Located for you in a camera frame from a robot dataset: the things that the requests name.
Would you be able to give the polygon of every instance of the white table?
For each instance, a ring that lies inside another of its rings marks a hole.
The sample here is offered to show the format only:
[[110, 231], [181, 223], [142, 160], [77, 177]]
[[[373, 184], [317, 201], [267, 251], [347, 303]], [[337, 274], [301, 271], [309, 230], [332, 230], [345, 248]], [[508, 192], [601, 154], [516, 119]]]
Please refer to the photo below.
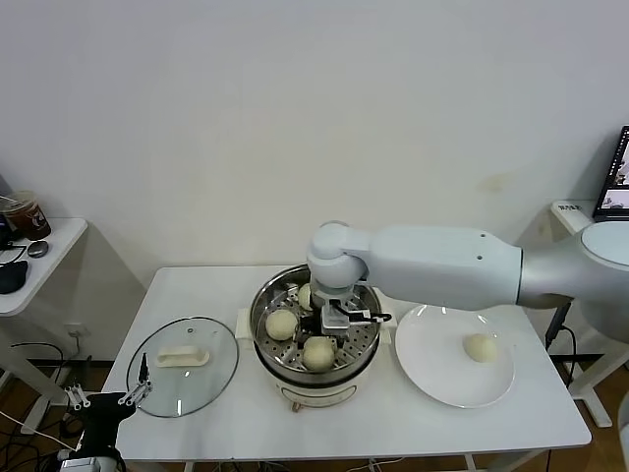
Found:
[[[125, 391], [129, 362], [161, 326], [211, 317], [235, 328], [237, 313], [284, 266], [174, 267], [157, 272], [103, 391]], [[412, 304], [386, 301], [400, 318]], [[117, 446], [132, 462], [399, 457], [504, 452], [513, 470], [548, 448], [586, 444], [591, 435], [524, 312], [487, 310], [513, 345], [516, 379], [497, 404], [464, 410], [441, 404], [402, 372], [394, 346], [381, 346], [370, 377], [351, 400], [291, 412], [255, 351], [241, 349], [232, 382], [202, 410], [160, 419], [139, 411], [121, 425]]]
[[[594, 223], [591, 215], [595, 205], [595, 201], [589, 200], [562, 200], [553, 203], [550, 210], [570, 234], [575, 234]], [[594, 387], [629, 361], [629, 345], [612, 340], [609, 343], [608, 352], [587, 371], [583, 372], [579, 365], [575, 365], [575, 380], [569, 388], [572, 398], [583, 400], [599, 428], [610, 428], [612, 423]]]
[[[27, 280], [20, 290], [11, 294], [0, 295], [0, 318], [14, 317], [27, 307], [37, 291], [63, 261], [87, 228], [86, 221], [81, 218], [49, 218], [48, 222], [52, 228], [50, 235], [44, 238], [49, 245], [48, 253], [43, 258], [32, 259], [28, 257], [25, 251], [20, 257], [20, 261], [29, 262]], [[20, 240], [15, 244], [28, 246], [30, 241]], [[11, 261], [17, 254], [15, 251], [6, 252], [2, 255], [0, 262]], [[65, 401], [63, 390], [27, 359], [11, 349], [9, 342], [4, 338], [0, 338], [0, 367], [5, 370], [0, 378], [0, 389], [11, 376], [16, 376], [42, 395], [33, 405], [25, 420], [25, 423], [32, 429], [36, 428], [43, 418], [49, 400], [53, 403]], [[53, 378], [62, 382], [65, 375], [67, 375], [67, 371], [62, 371], [59, 376], [55, 371]], [[29, 434], [31, 430], [22, 429], [22, 432]]]

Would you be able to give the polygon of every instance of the white robotic arm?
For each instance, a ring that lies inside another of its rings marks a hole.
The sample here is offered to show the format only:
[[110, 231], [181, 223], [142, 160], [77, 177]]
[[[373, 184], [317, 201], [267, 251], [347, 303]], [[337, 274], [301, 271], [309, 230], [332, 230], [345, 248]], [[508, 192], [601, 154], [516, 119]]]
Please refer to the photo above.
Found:
[[[523, 251], [476, 229], [391, 226], [371, 234], [330, 222], [314, 235], [308, 265], [314, 295], [325, 302], [344, 300], [364, 280], [392, 298], [461, 310], [554, 308], [577, 298], [626, 311], [629, 223], [593, 224]], [[322, 311], [324, 327], [329, 313]]]

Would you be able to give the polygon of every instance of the cup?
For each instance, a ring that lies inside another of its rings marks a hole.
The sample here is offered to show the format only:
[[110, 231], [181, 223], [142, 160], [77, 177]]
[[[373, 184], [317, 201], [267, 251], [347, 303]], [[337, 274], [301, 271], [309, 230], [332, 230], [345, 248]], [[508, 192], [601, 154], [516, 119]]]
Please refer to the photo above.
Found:
[[0, 201], [0, 214], [5, 215], [24, 237], [39, 241], [50, 234], [50, 224], [37, 203], [35, 193], [22, 190]]

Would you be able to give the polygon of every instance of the glass pot lid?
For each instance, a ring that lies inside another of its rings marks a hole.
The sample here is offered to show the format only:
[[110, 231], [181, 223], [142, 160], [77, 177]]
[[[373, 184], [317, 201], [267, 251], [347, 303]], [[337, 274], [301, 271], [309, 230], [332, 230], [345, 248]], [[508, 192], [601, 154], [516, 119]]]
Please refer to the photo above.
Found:
[[234, 334], [210, 318], [177, 320], [149, 336], [131, 360], [127, 389], [138, 383], [143, 354], [152, 391], [140, 409], [163, 418], [188, 415], [211, 403], [238, 365]]

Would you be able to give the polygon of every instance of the steamed bun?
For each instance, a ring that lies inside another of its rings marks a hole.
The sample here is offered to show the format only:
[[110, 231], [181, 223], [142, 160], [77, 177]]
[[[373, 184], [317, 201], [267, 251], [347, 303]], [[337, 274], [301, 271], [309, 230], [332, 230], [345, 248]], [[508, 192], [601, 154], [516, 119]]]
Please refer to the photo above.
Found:
[[297, 317], [288, 310], [276, 310], [271, 313], [264, 324], [266, 334], [276, 341], [285, 341], [293, 337], [297, 327]]
[[333, 341], [324, 336], [309, 337], [304, 343], [304, 365], [311, 371], [327, 371], [334, 365]]
[[495, 341], [486, 334], [471, 334], [463, 338], [463, 348], [476, 362], [493, 362], [498, 358]]
[[311, 285], [309, 283], [302, 285], [297, 292], [297, 300], [299, 301], [299, 306], [304, 310], [310, 311], [311, 308]]

